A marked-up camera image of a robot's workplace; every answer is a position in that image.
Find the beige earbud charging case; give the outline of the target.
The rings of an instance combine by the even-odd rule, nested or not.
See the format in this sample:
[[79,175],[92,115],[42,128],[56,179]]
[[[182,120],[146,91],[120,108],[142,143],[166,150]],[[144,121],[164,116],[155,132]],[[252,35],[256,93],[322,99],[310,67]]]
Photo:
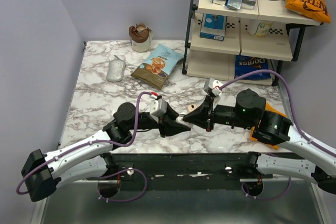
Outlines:
[[198,106],[196,104],[190,104],[187,106],[187,111],[192,112],[194,111]]

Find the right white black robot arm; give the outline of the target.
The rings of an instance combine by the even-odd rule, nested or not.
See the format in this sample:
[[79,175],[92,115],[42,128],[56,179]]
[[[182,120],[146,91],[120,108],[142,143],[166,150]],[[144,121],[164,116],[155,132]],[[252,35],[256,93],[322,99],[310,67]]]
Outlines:
[[319,150],[319,141],[306,141],[290,119],[267,110],[266,99],[251,89],[237,95],[234,107],[216,105],[215,97],[208,94],[199,107],[183,116],[183,121],[208,132],[215,124],[254,129],[253,138],[259,142],[285,148],[300,158],[248,152],[241,165],[246,177],[277,174],[301,178],[335,194],[335,150],[327,146]]

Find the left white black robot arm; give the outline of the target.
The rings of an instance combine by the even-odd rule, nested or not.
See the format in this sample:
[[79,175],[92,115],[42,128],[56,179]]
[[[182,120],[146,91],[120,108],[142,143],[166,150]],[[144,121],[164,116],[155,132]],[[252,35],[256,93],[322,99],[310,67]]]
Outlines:
[[32,202],[52,195],[60,186],[81,179],[116,175],[108,154],[133,144],[138,131],[158,130],[162,137],[190,131],[192,124],[162,99],[152,101],[149,112],[139,112],[139,105],[121,104],[113,119],[94,135],[56,151],[32,151],[21,170],[19,195],[28,194]]

